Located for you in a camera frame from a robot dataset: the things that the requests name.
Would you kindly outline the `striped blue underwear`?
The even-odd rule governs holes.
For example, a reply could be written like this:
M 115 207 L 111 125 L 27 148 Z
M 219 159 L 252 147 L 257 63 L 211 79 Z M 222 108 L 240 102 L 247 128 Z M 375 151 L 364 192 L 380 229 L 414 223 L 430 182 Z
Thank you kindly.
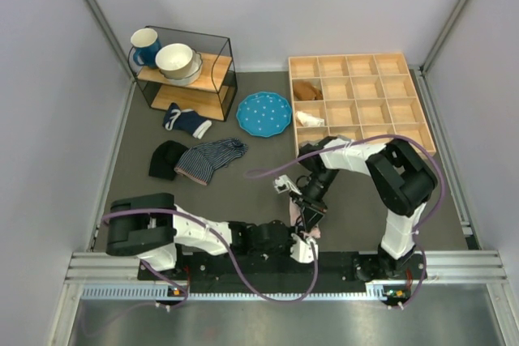
M 201 143 L 184 152 L 174 171 L 192 181 L 206 186 L 213 174 L 243 157 L 248 146 L 237 138 L 227 138 L 210 143 Z

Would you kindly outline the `black folded cloth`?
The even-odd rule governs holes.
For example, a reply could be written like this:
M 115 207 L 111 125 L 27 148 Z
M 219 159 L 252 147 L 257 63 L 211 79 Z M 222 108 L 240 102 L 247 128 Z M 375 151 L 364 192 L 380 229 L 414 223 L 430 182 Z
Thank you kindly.
M 173 181 L 177 177 L 175 167 L 187 150 L 186 146 L 173 140 L 163 142 L 152 154 L 148 176 Z

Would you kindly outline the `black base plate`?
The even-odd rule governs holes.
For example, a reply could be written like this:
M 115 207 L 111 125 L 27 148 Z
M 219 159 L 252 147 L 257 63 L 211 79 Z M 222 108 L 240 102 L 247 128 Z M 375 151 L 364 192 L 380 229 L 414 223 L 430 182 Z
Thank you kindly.
M 236 256 L 245 278 L 259 292 L 303 293 L 308 290 L 314 265 L 297 263 L 289 256 L 261 254 Z M 318 258 L 318 279 L 314 293 L 351 293 L 365 290 L 365 281 L 360 272 L 372 271 L 373 280 L 395 280 L 402 284 L 406 272 L 418 280 L 422 270 L 422 255 L 414 254 L 403 266 L 401 273 L 388 277 L 384 271 L 376 270 L 376 254 L 357 252 L 321 252 Z M 248 293 L 249 288 L 242 282 L 228 254 L 211 256 L 202 251 L 183 254 L 180 263 L 173 270 L 162 275 L 178 283 L 188 281 L 193 293 Z

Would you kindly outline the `white rolled cloth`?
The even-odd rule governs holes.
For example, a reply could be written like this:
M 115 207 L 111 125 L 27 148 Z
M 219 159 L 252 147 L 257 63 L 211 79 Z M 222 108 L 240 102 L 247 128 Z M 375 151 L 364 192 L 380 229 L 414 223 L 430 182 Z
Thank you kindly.
M 312 114 L 305 113 L 303 111 L 297 111 L 295 113 L 297 121 L 303 127 L 322 127 L 325 126 L 325 120 L 321 117 L 316 117 Z

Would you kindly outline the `navy white sock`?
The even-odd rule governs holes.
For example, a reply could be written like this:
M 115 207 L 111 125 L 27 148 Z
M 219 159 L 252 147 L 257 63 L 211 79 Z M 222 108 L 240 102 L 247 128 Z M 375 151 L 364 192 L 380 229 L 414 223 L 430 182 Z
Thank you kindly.
M 162 126 L 166 130 L 182 130 L 195 139 L 202 139 L 212 126 L 212 121 L 193 109 L 180 109 L 176 103 L 171 103 Z

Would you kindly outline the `pink underwear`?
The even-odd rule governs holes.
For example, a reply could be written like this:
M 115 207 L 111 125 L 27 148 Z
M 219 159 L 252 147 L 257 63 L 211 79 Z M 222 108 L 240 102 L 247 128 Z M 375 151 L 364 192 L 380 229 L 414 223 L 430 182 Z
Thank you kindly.
M 298 234 L 300 237 L 313 237 L 315 239 L 321 238 L 321 232 L 320 232 L 319 225 L 317 228 L 314 228 L 310 233 L 298 233 L 296 231 L 296 228 L 294 226 L 295 216 L 296 216 L 294 199 L 290 200 L 289 212 L 290 212 L 290 226 L 294 230 L 294 233 Z

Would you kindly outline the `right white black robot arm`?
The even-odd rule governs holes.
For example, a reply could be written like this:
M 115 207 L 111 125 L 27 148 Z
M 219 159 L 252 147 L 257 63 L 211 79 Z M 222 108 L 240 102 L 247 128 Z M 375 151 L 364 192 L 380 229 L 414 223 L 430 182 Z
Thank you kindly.
M 374 258 L 354 259 L 362 281 L 395 278 L 414 253 L 414 229 L 438 184 L 436 175 L 403 139 L 354 145 L 351 139 L 328 136 L 300 145 L 299 164 L 310 172 L 307 183 L 290 191 L 290 218 L 298 235 L 313 234 L 328 208 L 324 196 L 341 170 L 370 177 L 388 209 L 381 243 Z

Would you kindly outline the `wooden compartment tray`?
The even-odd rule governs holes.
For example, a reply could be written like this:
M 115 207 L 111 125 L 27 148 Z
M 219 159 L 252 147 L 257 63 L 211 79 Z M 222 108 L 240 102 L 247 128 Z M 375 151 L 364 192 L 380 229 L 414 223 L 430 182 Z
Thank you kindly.
M 293 56 L 288 59 L 294 142 L 301 145 L 326 136 L 358 140 L 382 134 L 404 135 L 436 153 L 426 115 L 403 53 L 356 53 Z M 312 83 L 322 100 L 300 101 L 293 81 Z M 325 120 L 303 127 L 295 113 Z

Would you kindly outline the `blue dotted plate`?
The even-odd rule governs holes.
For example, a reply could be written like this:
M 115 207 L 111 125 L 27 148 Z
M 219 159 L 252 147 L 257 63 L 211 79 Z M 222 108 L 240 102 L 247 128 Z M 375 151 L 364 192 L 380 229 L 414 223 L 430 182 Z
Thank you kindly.
M 292 122 L 292 108 L 275 92 L 256 92 L 238 105 L 236 119 L 249 135 L 270 138 L 281 134 Z

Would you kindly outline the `brown rolled cloth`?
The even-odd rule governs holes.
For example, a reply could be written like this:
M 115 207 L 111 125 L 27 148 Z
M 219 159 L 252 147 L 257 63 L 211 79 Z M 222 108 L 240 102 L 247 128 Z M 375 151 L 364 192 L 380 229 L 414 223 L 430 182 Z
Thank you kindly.
M 305 80 L 293 81 L 294 96 L 300 101 L 322 100 L 322 92 L 312 83 Z

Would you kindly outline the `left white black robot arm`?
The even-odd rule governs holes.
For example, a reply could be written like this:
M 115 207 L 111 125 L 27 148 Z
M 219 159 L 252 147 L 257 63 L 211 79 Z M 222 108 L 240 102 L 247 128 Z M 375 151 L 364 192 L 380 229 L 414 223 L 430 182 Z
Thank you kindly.
M 181 209 L 167 193 L 115 201 L 103 222 L 109 228 L 108 255 L 140 258 L 170 279 L 183 271 L 184 246 L 212 256 L 231 250 L 246 256 L 283 254 L 300 263 L 312 260 L 306 243 L 279 220 L 214 222 Z

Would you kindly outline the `aluminium frame rail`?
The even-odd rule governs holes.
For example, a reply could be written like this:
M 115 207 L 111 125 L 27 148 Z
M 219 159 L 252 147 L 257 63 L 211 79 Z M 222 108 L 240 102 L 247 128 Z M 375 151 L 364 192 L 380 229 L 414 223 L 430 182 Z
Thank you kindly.
M 428 281 L 446 284 L 488 284 L 508 277 L 495 250 L 428 250 Z M 65 275 L 67 284 L 123 284 L 137 281 L 139 260 L 103 253 L 73 253 Z

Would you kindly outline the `blue enamel mug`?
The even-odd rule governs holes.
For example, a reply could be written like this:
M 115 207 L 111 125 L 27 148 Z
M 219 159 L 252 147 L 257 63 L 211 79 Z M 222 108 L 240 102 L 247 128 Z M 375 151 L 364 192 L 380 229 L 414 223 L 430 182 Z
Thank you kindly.
M 141 28 L 131 36 L 131 45 L 134 48 L 133 61 L 137 66 L 157 68 L 156 55 L 161 50 L 161 42 L 156 30 Z

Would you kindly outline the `white bowl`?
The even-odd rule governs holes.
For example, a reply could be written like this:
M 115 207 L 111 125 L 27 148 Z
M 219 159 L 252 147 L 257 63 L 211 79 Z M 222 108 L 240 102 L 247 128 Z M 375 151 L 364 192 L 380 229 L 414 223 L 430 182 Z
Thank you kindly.
M 191 72 L 194 56 L 195 51 L 190 46 L 174 43 L 160 49 L 155 62 L 167 79 L 183 79 Z

